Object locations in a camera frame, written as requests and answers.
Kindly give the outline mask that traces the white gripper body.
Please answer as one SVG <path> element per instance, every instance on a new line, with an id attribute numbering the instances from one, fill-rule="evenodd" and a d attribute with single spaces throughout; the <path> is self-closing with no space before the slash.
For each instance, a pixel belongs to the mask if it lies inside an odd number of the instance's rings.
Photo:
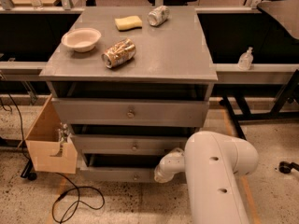
<path id="1" fill-rule="evenodd" d="M 158 183 L 167 183 L 174 178 L 172 172 L 164 171 L 160 166 L 157 166 L 154 170 L 154 180 Z"/>

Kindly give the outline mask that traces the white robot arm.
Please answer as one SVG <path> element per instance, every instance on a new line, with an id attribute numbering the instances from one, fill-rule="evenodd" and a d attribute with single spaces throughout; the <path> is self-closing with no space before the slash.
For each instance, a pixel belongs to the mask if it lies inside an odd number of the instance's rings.
<path id="1" fill-rule="evenodd" d="M 259 155 L 248 141 L 214 132 L 194 133 L 185 148 L 165 155 L 154 180 L 165 183 L 186 176 L 192 224 L 249 224 L 235 175 L 248 175 Z"/>

